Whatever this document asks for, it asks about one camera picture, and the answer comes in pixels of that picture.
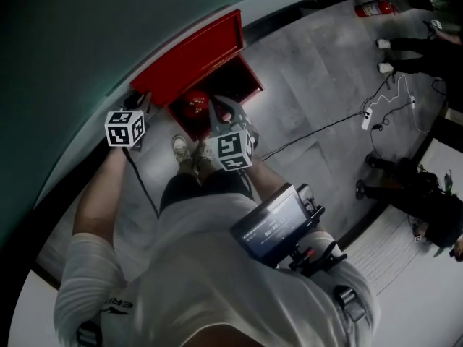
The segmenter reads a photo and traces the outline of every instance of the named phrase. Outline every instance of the concrete floor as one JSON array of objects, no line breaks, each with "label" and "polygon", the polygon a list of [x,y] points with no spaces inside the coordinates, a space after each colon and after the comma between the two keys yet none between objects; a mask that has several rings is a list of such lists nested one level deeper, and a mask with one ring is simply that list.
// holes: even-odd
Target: concrete floor
[{"label": "concrete floor", "polygon": [[[354,14],[358,1],[369,0],[349,0],[308,15],[242,51],[265,88],[245,104],[261,135],[258,155],[358,112],[364,99],[374,94],[385,79],[376,70],[379,61],[385,56],[417,56],[380,51],[375,46],[376,38],[425,38],[427,29],[422,21],[436,18],[432,12],[407,10],[406,0],[391,0],[401,14],[360,19]],[[444,99],[431,89],[432,77],[407,75],[407,81],[417,101],[417,124],[421,130],[428,130]],[[404,90],[402,87],[402,96],[392,104],[381,101],[375,107],[372,122],[379,122],[389,110],[405,104],[408,99]],[[392,98],[396,92],[395,84],[381,93]],[[413,155],[425,135],[416,130],[411,107],[389,118],[390,126],[373,134],[377,150],[390,159]],[[372,145],[370,133],[361,130],[361,121],[360,116],[345,121],[268,159],[269,166],[296,187],[302,183],[312,187],[317,203],[326,207],[323,225],[335,238],[344,235],[374,204],[357,201],[354,195],[358,179],[372,184],[379,179],[378,173],[363,162]],[[185,133],[164,110],[150,120],[150,125],[144,149],[134,159],[159,206],[164,187],[177,172],[171,138]],[[37,258],[38,264],[58,279],[78,199]],[[129,167],[114,238],[127,280],[148,266],[154,240],[156,218]]]}]

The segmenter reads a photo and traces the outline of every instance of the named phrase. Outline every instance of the monitor screen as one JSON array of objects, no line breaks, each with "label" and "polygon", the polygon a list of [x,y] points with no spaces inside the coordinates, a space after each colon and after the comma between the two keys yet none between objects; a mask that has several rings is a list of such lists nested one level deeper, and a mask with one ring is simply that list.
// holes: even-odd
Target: monitor screen
[{"label": "monitor screen", "polygon": [[258,257],[269,253],[307,221],[298,200],[294,192],[275,207],[268,207],[267,216],[242,236],[243,242]]}]

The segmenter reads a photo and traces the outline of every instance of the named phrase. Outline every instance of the fire extinguisher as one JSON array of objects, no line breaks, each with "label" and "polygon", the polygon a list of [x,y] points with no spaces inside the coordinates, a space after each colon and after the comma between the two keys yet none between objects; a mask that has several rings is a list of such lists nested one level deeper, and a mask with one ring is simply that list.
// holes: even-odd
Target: fire extinguisher
[{"label": "fire extinguisher", "polygon": [[397,8],[389,0],[369,1],[355,7],[355,13],[360,18],[370,17],[372,15],[390,14],[397,12]]}]

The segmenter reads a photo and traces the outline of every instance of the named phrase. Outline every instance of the red cabinet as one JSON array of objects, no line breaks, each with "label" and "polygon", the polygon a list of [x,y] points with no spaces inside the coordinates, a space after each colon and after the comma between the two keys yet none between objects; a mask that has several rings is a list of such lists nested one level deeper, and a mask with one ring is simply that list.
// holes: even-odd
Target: red cabinet
[{"label": "red cabinet", "polygon": [[132,81],[140,93],[151,91],[152,101],[165,106],[193,139],[210,128],[208,110],[195,117],[184,112],[188,90],[224,95],[243,103],[263,87],[245,60],[240,11],[235,10],[182,41]]}]

